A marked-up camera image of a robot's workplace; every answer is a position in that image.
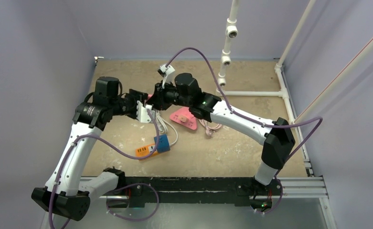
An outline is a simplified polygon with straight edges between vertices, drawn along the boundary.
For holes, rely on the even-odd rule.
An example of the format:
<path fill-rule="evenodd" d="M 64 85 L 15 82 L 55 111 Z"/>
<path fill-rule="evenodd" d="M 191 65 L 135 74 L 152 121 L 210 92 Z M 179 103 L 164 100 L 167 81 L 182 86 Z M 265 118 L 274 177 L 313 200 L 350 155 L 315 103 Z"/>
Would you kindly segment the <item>light pink small plug adapter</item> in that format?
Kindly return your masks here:
<path fill-rule="evenodd" d="M 188 117 L 184 116 L 184 115 L 180 115 L 178 116 L 178 120 L 181 122 L 181 123 L 186 123 L 188 122 Z"/>

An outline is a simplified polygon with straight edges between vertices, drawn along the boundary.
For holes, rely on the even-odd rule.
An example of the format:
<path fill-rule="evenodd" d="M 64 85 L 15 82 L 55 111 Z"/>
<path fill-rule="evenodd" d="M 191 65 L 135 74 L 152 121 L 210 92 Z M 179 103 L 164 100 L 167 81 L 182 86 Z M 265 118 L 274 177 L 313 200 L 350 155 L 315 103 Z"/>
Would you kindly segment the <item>pink triangular power strip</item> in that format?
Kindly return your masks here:
<path fill-rule="evenodd" d="M 197 130 L 196 117 L 189 111 L 188 107 L 182 107 L 169 116 L 170 120 L 193 131 Z"/>

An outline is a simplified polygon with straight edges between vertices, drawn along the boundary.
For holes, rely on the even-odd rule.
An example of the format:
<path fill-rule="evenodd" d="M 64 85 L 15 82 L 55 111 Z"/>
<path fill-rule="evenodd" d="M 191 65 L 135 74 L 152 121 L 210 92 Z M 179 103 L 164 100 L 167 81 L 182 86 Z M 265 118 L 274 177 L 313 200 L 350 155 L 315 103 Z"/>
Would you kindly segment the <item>blue cube socket adapter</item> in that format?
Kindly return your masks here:
<path fill-rule="evenodd" d="M 170 143 L 166 134 L 154 137 L 154 142 L 158 143 L 158 146 L 156 147 L 156 151 L 158 153 L 164 153 L 171 150 Z"/>

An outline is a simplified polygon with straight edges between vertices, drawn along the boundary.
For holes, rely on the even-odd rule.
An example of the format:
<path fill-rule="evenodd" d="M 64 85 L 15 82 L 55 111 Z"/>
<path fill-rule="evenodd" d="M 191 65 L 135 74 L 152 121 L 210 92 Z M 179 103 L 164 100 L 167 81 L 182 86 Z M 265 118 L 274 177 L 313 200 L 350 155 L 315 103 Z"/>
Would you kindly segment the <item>orange power strip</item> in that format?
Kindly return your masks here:
<path fill-rule="evenodd" d="M 152 156 L 157 156 L 159 154 L 157 150 L 155 150 L 153 153 L 151 153 L 154 147 L 155 147 L 154 144 L 150 144 L 150 145 L 146 145 L 146 146 L 142 146 L 140 148 L 137 148 L 135 150 L 135 157 L 138 157 L 138 158 L 146 157 L 149 154 L 151 154 L 151 157 Z"/>

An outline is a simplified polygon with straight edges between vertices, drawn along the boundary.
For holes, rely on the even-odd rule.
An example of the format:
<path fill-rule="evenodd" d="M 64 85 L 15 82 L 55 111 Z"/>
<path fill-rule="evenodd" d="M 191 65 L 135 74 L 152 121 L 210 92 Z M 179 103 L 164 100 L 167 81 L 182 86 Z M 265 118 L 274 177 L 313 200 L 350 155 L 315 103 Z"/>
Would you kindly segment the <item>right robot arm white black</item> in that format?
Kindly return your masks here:
<path fill-rule="evenodd" d="M 261 163 L 252 181 L 252 188 L 264 194 L 271 180 L 287 162 L 296 141 L 287 120 L 264 119 L 230 106 L 226 100 L 201 90 L 190 73 L 175 77 L 175 83 L 161 81 L 155 84 L 154 93 L 146 101 L 153 109 L 163 111 L 171 105 L 187 107 L 197 119 L 225 125 L 262 145 Z"/>

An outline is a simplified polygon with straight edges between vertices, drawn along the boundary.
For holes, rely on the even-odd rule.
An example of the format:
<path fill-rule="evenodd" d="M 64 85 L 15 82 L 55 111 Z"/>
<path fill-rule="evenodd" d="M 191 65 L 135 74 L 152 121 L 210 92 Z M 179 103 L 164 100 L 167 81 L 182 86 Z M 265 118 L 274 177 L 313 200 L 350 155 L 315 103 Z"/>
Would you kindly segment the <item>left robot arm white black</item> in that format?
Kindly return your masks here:
<path fill-rule="evenodd" d="M 80 221 L 92 201 L 110 191 L 114 195 L 125 192 L 125 173 L 119 169 L 106 168 L 90 181 L 80 180 L 107 123 L 116 115 L 135 119 L 138 102 L 144 103 L 147 98 L 147 93 L 133 89 L 124 93 L 117 78 L 97 79 L 95 90 L 75 109 L 71 133 L 56 169 L 44 187 L 36 187 L 32 192 L 32 200 L 48 212 L 50 222 L 55 215 Z"/>

